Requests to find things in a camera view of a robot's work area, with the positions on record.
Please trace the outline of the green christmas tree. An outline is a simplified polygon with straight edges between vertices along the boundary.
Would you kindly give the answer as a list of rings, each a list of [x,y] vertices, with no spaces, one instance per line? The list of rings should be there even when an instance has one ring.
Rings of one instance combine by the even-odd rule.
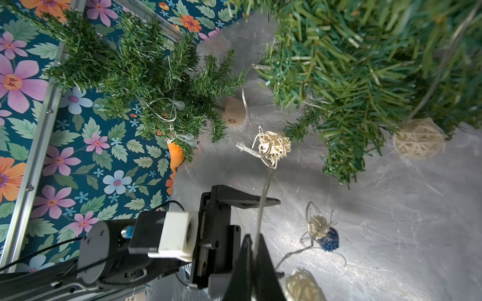
[[[150,81],[166,72],[173,76],[185,72],[203,102],[205,125],[200,135],[209,130],[214,143],[226,138],[227,125],[218,99],[233,95],[244,82],[243,73],[232,71],[233,50],[223,59],[199,56],[192,34],[168,47],[158,20],[146,21],[130,13],[120,18],[122,35],[112,47],[78,11],[68,10],[63,22],[48,13],[33,16],[23,12],[11,1],[3,1],[3,6],[64,44],[66,57],[47,70],[58,88],[96,89],[104,95],[105,115],[121,118],[133,102],[138,102],[136,97],[151,86]],[[197,147],[182,149],[185,159],[191,161]]]
[[[430,119],[449,139],[481,128],[480,1],[227,1],[229,13],[265,11],[278,23],[258,72],[284,128],[327,147],[323,172],[350,184],[385,133]]]

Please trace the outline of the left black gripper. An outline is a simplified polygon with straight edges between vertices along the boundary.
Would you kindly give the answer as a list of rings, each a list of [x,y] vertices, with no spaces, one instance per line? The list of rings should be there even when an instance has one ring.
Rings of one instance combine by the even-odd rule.
[[[209,297],[223,297],[236,265],[244,237],[238,225],[231,223],[231,209],[258,208],[259,196],[237,189],[216,185],[202,194],[200,200],[197,244],[192,261],[189,285],[206,290]],[[252,239],[254,255],[259,238]]]

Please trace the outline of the clear bulb string light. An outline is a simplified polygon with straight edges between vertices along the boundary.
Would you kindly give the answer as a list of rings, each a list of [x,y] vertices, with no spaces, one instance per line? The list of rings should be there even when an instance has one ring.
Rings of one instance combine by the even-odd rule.
[[[184,149],[197,147],[205,125],[201,96],[191,88],[191,77],[183,72],[173,76],[166,72],[136,100],[141,105],[138,128],[141,137],[159,135]]]

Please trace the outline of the orange shark plush toy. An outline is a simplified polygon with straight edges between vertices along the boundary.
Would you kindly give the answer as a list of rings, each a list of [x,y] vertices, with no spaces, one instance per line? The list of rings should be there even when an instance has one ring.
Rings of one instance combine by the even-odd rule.
[[[172,140],[167,140],[166,143],[170,153],[170,168],[174,173],[177,173],[178,168],[185,161],[183,149]]]

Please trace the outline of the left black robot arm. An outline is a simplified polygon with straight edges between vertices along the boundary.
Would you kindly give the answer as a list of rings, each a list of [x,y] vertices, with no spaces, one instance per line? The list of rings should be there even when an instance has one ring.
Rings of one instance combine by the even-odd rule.
[[[222,300],[284,300],[263,237],[242,235],[231,209],[276,206],[217,185],[198,211],[154,208],[136,219],[101,221],[80,238],[79,256],[38,272],[1,269],[2,300],[89,300],[139,288],[190,266],[189,288]]]

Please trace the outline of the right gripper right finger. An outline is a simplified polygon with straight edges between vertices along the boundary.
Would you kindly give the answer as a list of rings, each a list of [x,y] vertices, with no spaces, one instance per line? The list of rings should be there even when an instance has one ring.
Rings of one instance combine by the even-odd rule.
[[[253,295],[256,300],[286,300],[282,288],[279,284],[279,280],[272,264],[272,260],[263,235],[259,236],[259,241],[256,246],[252,283],[254,285]]]

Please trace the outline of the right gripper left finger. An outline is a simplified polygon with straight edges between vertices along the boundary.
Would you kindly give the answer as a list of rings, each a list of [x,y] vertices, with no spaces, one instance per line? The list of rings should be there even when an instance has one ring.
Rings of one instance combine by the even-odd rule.
[[[252,295],[252,239],[246,235],[243,239],[236,265],[223,296],[223,301],[250,301]]]

